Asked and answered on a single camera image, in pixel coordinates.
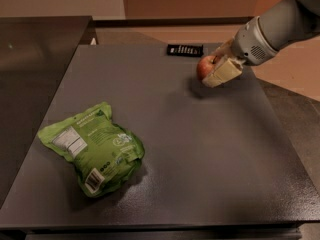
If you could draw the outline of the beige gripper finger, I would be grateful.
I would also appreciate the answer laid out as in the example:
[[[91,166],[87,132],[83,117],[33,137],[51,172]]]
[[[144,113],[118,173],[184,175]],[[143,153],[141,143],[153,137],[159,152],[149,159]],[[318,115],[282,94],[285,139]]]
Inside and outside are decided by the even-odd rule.
[[[225,84],[242,74],[243,64],[235,59],[223,57],[215,68],[202,80],[210,88]]]
[[[233,53],[231,50],[232,44],[233,44],[233,39],[230,39],[225,43],[223,43],[222,45],[220,45],[217,49],[215,49],[211,53],[212,59],[210,60],[210,62],[212,64],[217,64],[223,58],[232,58],[233,57]]]

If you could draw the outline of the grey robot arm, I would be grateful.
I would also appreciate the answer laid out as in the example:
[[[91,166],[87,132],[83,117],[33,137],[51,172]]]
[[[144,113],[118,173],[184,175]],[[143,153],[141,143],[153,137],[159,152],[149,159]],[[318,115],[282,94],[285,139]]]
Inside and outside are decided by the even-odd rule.
[[[320,0],[281,0],[242,26],[236,35],[197,65],[202,84],[214,88],[258,66],[285,47],[320,33]]]

